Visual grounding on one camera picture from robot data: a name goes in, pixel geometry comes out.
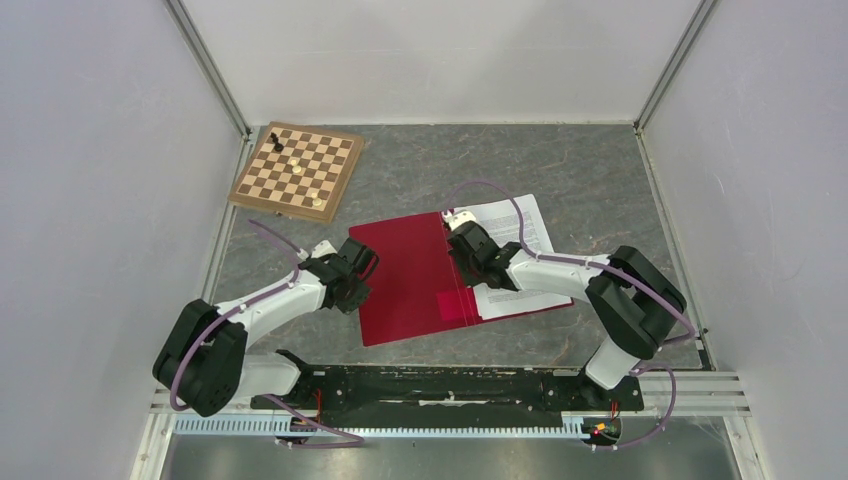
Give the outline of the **red clip file folder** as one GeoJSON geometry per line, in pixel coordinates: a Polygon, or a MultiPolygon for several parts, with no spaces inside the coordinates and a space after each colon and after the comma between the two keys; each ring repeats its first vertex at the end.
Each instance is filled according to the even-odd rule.
{"type": "Polygon", "coordinates": [[[367,280],[372,292],[359,308],[366,347],[574,304],[563,295],[467,287],[435,212],[353,226],[349,235],[379,257],[367,280]]]}

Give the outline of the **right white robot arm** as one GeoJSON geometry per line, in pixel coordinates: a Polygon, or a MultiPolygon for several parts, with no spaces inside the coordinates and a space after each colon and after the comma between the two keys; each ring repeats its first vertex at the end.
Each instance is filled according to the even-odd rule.
{"type": "Polygon", "coordinates": [[[607,336],[577,382],[580,400],[591,408],[606,406],[639,363],[672,343],[676,324],[694,332],[682,293],[634,247],[600,256],[531,253],[519,242],[498,244],[474,220],[450,219],[445,228],[467,286],[557,294],[593,307],[607,336]]]}

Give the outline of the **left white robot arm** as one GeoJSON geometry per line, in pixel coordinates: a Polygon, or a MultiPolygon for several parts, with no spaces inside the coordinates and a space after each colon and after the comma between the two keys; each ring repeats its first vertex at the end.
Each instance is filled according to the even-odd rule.
{"type": "Polygon", "coordinates": [[[370,295],[367,281],[380,258],[349,238],[339,248],[322,241],[293,259],[287,276],[251,294],[216,305],[196,299],[183,307],[152,367],[173,410],[210,417],[235,400],[265,394],[291,408],[311,401],[314,383],[302,374],[301,360],[248,350],[305,314],[356,311],[370,295]]]}

